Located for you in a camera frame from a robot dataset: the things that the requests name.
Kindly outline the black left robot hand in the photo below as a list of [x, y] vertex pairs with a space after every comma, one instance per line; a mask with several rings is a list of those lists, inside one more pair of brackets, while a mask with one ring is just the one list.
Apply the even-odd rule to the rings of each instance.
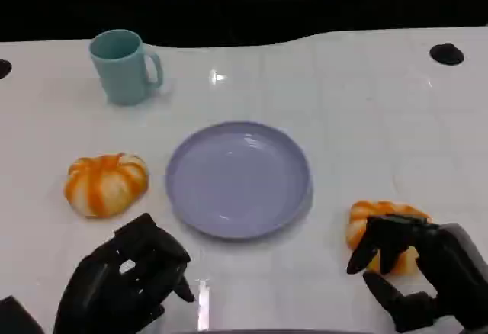
[[191, 258], [148, 213], [80, 261], [56, 313], [55, 333], [137, 333], [160, 318], [176, 293], [192, 303], [185, 270]]

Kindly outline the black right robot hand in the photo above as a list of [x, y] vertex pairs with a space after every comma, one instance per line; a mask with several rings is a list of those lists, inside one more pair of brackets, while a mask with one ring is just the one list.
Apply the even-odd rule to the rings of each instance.
[[[437, 294], [401, 294], [383, 276], [400, 254], [416, 249], [416, 265]], [[487, 331], [487, 264], [458, 224], [428, 223], [424, 217], [369, 216], [366, 229], [346, 268], [361, 273], [369, 291], [390, 314], [398, 333], [454, 317], [465, 333]]]

